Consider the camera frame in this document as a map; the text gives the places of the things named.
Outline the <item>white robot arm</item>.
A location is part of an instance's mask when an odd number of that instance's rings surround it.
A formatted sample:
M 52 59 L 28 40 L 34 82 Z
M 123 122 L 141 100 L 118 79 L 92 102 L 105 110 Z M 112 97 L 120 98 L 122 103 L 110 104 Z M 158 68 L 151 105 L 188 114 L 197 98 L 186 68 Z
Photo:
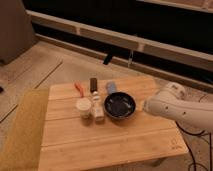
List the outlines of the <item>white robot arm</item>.
M 186 89 L 170 82 L 144 101 L 143 110 L 213 132 L 213 103 L 190 102 L 185 97 Z

